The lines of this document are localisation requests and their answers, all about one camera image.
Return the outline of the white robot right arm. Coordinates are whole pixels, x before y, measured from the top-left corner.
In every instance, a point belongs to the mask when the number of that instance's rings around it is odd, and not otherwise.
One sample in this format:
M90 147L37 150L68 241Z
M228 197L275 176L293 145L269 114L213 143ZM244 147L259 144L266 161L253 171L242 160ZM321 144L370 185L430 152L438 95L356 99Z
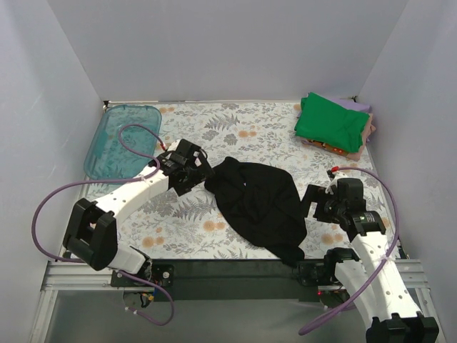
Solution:
M348 292L366 326L367 342L436 342L438 322L423 313L388 255L388 237L380 215L366 208L360 179L335 178L327 187L310 185L302 200L314 219L338 224L351 248L335 248L324 257L323 275Z

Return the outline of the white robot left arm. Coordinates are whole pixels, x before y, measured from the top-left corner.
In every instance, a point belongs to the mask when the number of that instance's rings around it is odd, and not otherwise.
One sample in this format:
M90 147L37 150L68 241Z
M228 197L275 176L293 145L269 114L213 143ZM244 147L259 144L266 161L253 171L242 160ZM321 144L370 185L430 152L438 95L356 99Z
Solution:
M117 229L140 207L173 189L181 196L214 175L206 152L185 140L175 141L151 160L134 181L93 201L75 203L64 235L63 246L99 271L105 268L127 272L138 286L151 280L152 269L145 254L118 243Z

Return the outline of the black t-shirt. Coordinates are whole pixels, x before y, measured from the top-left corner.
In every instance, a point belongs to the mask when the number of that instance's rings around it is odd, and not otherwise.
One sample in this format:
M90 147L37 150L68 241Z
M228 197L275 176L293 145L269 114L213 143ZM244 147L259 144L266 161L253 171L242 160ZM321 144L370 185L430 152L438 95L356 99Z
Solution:
M256 247L267 249L294 267L305 259L306 238L301 199L285 170L226 157L205 181L230 227Z

